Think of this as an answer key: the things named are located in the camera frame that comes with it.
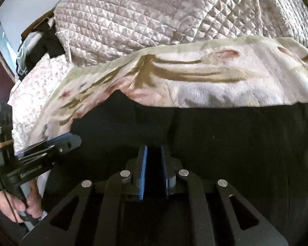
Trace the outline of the person's left hand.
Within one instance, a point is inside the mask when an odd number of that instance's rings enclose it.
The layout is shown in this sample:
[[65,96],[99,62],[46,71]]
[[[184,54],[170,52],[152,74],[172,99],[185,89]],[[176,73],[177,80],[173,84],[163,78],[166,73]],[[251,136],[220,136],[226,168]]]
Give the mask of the person's left hand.
[[18,212],[27,211],[33,218],[40,218],[43,215],[37,180],[33,179],[29,183],[31,192],[26,202],[20,201],[17,197],[6,191],[0,192],[0,210],[3,215],[15,223],[23,222]]

